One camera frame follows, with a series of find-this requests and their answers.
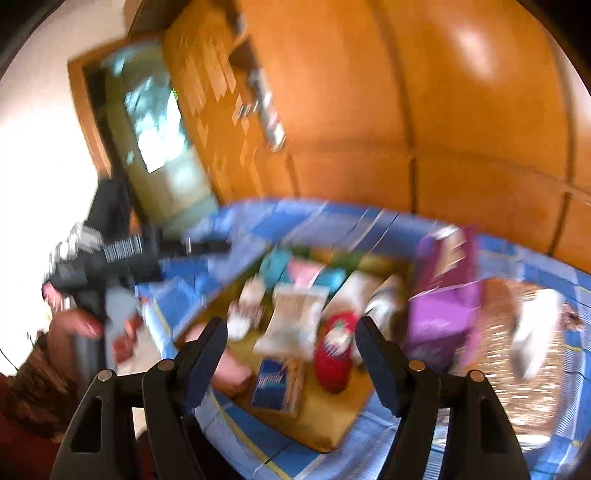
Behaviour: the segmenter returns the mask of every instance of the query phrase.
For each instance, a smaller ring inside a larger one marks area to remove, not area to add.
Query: food package
[[[473,351],[466,356],[462,349],[458,350],[451,370],[461,376],[472,369],[484,372],[522,446],[542,445],[556,426],[564,369],[562,328],[580,326],[570,306],[562,303],[561,319],[553,324],[548,335],[547,350],[537,374],[522,380],[522,368],[512,358],[514,333],[522,312],[528,309],[524,308],[525,303],[534,301],[540,290],[541,287],[502,279],[483,281],[483,307],[468,341]],[[449,416],[444,415],[442,420],[449,421]]]
[[[258,275],[246,282],[240,299],[233,301],[228,307],[228,340],[238,342],[246,336],[250,328],[258,328],[265,290],[265,283]]]
[[[463,346],[480,307],[477,249],[474,231],[454,225],[419,243],[404,346],[409,358],[443,371]]]
[[[275,310],[267,331],[256,341],[254,352],[296,356],[311,361],[328,294],[326,287],[302,288],[278,284],[273,292]]]
[[[304,364],[295,357],[264,358],[256,378],[251,406],[297,417],[304,388]]]

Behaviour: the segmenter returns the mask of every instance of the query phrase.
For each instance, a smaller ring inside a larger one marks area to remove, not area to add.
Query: purple box
[[[447,369],[472,329],[480,308],[478,245],[472,228],[446,226],[417,247],[405,353]]]

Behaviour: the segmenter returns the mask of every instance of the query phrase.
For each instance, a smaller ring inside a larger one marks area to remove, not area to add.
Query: red object
[[[353,367],[351,344],[359,316],[340,312],[326,323],[326,335],[314,352],[314,371],[320,385],[331,393],[340,393],[349,384]]]

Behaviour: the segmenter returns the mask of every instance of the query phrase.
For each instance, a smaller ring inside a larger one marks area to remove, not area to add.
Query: sticker
[[[223,47],[223,45],[218,44],[217,54],[219,56],[224,77],[226,77],[226,83],[230,88],[230,93],[234,93],[234,90],[236,89],[236,77],[234,76],[234,71],[232,70],[230,61],[228,60],[228,52],[226,52],[226,49]]]
[[[216,97],[216,101],[225,95],[228,90],[228,84],[224,77],[222,66],[220,65],[217,57],[217,52],[213,46],[213,39],[209,39],[209,43],[203,45],[203,62],[205,69],[207,70],[207,76],[209,77],[209,83],[213,88],[213,94]]]
[[[199,119],[199,121],[197,122],[197,133],[199,134],[199,138],[201,139],[203,147],[207,147],[207,135],[209,133],[209,125],[204,127],[201,119]]]
[[[344,355],[353,341],[353,332],[345,322],[335,322],[324,337],[322,348],[331,357]]]
[[[240,109],[242,108],[243,101],[240,94],[238,94],[238,98],[236,98],[236,107],[234,108],[234,113],[232,114],[232,123],[234,126],[238,123],[238,115],[240,114]]]
[[[244,134],[246,135],[246,133],[248,132],[248,127],[250,126],[250,122],[248,121],[248,118],[246,118],[245,116],[242,117],[242,119],[240,120],[240,123],[242,125],[242,129],[244,130]]]
[[[242,149],[240,150],[240,165],[243,167],[245,164],[246,156],[248,155],[248,142],[244,140]]]
[[[322,264],[297,258],[292,258],[287,264],[287,274],[296,287],[311,287],[323,269]]]

